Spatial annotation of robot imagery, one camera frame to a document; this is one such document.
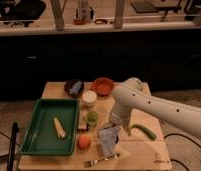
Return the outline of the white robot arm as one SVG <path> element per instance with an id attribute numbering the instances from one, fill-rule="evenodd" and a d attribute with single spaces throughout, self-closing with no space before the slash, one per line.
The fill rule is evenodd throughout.
<path id="1" fill-rule="evenodd" d="M 201 108 L 154 97 L 143 93 L 143 83 L 129 78 L 117 85 L 109 120 L 128 129 L 133 109 L 146 112 L 201 139 Z"/>

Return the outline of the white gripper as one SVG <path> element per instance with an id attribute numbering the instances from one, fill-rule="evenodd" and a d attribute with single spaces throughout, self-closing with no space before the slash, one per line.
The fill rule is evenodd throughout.
<path id="1" fill-rule="evenodd" d="M 122 126 L 127 135 L 131 135 L 129 116 L 117 115 L 116 113 L 111 112 L 109 116 L 109 121 L 116 126 Z"/>

